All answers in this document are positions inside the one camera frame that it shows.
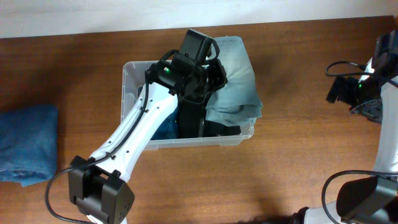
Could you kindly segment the black taped garment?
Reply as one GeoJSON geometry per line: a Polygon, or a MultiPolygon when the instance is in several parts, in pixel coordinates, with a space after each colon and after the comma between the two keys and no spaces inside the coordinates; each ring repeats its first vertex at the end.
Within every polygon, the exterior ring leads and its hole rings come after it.
{"type": "Polygon", "coordinates": [[[205,122],[205,106],[181,102],[178,106],[179,138],[201,138],[205,122]]]}

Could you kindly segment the light blue jeans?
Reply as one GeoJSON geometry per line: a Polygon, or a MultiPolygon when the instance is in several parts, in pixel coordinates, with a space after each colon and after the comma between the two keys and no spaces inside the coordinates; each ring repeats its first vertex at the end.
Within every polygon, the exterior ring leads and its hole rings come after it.
{"type": "Polygon", "coordinates": [[[214,92],[206,105],[206,120],[225,126],[254,124],[262,116],[262,101],[242,38],[217,37],[218,59],[224,66],[227,84],[214,92]]]}

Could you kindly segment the dark taped garment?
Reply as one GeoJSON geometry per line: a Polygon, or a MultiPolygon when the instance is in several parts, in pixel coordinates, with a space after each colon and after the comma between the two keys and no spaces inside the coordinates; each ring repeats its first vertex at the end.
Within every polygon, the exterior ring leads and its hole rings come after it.
{"type": "Polygon", "coordinates": [[[225,126],[221,123],[205,120],[203,137],[235,136],[241,134],[240,126],[225,126]]]}

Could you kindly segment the teal taped shirt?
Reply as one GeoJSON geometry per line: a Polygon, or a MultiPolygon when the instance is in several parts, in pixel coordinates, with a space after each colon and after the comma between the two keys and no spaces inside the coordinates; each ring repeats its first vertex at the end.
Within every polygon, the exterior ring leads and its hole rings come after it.
{"type": "Polygon", "coordinates": [[[158,127],[157,131],[152,136],[152,140],[166,140],[166,139],[178,139],[178,108],[174,110],[158,127]]]}

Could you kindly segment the dark blue jeans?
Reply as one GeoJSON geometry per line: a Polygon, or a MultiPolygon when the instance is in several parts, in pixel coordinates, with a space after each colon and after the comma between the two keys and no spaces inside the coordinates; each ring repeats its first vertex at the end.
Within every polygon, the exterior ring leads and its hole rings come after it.
{"type": "Polygon", "coordinates": [[[51,179],[57,170],[58,109],[37,105],[1,114],[1,181],[23,187],[51,179]]]}

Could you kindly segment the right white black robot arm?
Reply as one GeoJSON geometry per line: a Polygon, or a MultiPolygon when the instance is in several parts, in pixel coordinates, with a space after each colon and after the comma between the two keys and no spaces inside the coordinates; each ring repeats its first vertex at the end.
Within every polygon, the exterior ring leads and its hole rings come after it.
{"type": "Polygon", "coordinates": [[[321,207],[303,207],[282,223],[397,223],[397,31],[379,36],[373,57],[357,68],[334,74],[326,100],[381,124],[373,169],[333,174],[321,207]]]}

